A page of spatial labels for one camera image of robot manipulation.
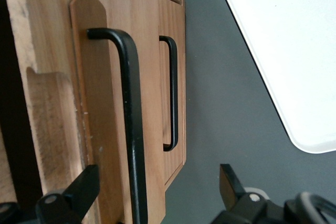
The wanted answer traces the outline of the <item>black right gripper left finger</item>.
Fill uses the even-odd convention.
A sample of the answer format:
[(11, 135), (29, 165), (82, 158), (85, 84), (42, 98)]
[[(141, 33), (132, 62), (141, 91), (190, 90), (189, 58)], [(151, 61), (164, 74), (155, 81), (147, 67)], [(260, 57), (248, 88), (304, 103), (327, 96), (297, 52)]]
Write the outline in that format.
[(99, 191), (98, 166), (89, 165), (61, 194), (49, 194), (38, 201), (38, 223), (81, 223)]

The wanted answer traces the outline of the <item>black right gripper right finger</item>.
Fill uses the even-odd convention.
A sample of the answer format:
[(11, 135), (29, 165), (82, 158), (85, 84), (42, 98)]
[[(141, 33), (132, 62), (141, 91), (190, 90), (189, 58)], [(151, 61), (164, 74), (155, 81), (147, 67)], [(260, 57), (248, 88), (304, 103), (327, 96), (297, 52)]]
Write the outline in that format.
[(247, 191), (229, 164), (220, 164), (219, 191), (225, 210), (221, 215), (265, 215), (266, 200), (257, 191)]

